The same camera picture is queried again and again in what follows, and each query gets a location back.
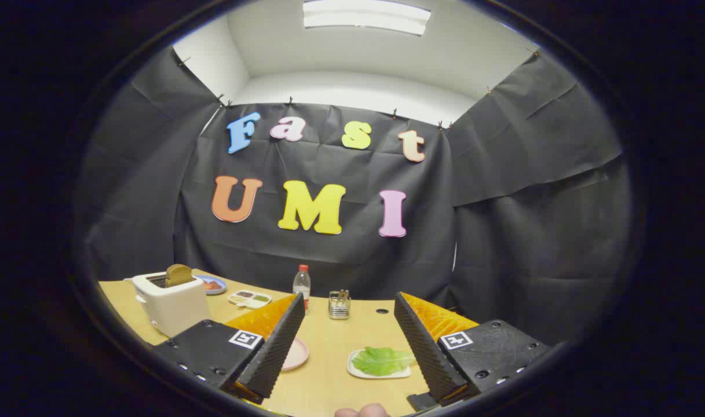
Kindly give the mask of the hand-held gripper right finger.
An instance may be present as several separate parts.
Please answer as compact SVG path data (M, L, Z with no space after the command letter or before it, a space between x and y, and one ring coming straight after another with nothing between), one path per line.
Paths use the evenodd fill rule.
M478 324L403 291L394 297L394 316L440 406L512 380L551 349L505 320Z

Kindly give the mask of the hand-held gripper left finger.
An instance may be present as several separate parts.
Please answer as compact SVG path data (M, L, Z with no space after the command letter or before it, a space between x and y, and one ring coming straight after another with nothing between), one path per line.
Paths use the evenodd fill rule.
M225 324L201 320L152 351L214 390L262 404L271 396L304 318L304 296L289 295Z

